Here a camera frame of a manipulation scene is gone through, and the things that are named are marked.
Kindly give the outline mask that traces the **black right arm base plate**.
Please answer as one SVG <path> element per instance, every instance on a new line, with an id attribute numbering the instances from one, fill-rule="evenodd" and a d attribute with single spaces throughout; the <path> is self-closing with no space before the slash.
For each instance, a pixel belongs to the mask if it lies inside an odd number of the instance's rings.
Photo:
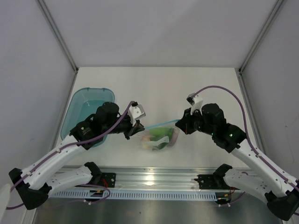
<path id="1" fill-rule="evenodd" d="M 229 190 L 233 188 L 224 182 L 223 177 L 211 174 L 197 175 L 197 177 L 194 178 L 194 181 L 198 183 L 199 189 Z"/>

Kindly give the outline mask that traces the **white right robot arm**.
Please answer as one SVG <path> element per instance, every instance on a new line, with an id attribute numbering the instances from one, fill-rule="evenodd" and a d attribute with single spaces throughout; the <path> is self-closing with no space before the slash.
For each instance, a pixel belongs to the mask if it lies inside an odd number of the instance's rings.
<path id="1" fill-rule="evenodd" d="M 221 172 L 213 177 L 216 187 L 228 185 L 260 199 L 281 220 L 288 221 L 295 214 L 299 208 L 299 180 L 254 146 L 242 129 L 228 123 L 217 104 L 206 104 L 201 110 L 186 109 L 175 125 L 185 134 L 199 131 L 210 135 L 218 147 L 244 162 L 257 175 L 239 174 L 223 164 L 218 168 Z"/>

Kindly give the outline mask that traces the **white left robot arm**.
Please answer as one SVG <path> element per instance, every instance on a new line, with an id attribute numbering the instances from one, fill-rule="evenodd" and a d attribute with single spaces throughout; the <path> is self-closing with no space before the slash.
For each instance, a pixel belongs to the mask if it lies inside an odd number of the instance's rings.
<path id="1" fill-rule="evenodd" d="M 145 117 L 142 105 L 131 101 L 123 114 L 116 103 L 105 102 L 85 120 L 77 123 L 64 140 L 31 166 L 9 172 L 22 205 L 33 210 L 47 201 L 53 194 L 75 186 L 101 187 L 107 189 L 100 168 L 87 162 L 78 169 L 57 174 L 73 158 L 88 151 L 103 141 L 109 134 L 123 133 L 129 140 L 134 134 L 144 131 L 140 123 Z"/>

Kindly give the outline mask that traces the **white garlic bulb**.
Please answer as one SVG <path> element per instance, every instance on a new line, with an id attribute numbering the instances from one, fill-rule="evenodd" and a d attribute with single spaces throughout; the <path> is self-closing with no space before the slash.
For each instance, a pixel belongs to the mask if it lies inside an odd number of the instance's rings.
<path id="1" fill-rule="evenodd" d="M 144 136 L 141 140 L 142 147 L 148 150 L 152 150 L 151 145 L 151 137 L 150 136 Z"/>

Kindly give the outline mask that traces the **green cucumber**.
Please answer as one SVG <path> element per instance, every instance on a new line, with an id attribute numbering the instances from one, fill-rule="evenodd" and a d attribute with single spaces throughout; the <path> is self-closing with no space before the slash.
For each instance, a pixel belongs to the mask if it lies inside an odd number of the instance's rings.
<path id="1" fill-rule="evenodd" d="M 173 127 L 156 127 L 149 129 L 149 133 L 154 139 L 160 139 L 165 136 L 171 138 L 174 128 Z"/>

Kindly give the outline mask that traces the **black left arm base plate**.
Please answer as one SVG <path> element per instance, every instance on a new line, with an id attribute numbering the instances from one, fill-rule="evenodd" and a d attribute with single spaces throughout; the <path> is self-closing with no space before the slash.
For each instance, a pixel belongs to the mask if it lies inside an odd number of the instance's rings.
<path id="1" fill-rule="evenodd" d="M 102 173 L 100 177 L 96 178 L 95 183 L 98 186 L 114 188 L 116 183 L 116 173 Z"/>

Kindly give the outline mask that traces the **clear zip top bag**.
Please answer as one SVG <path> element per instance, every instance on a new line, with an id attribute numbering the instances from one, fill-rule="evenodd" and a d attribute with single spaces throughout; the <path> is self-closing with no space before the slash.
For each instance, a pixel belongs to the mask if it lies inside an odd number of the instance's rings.
<path id="1" fill-rule="evenodd" d="M 144 131 L 138 133 L 141 146 L 152 151 L 174 146 L 180 133 L 175 125 L 178 121 L 175 119 L 145 127 Z"/>

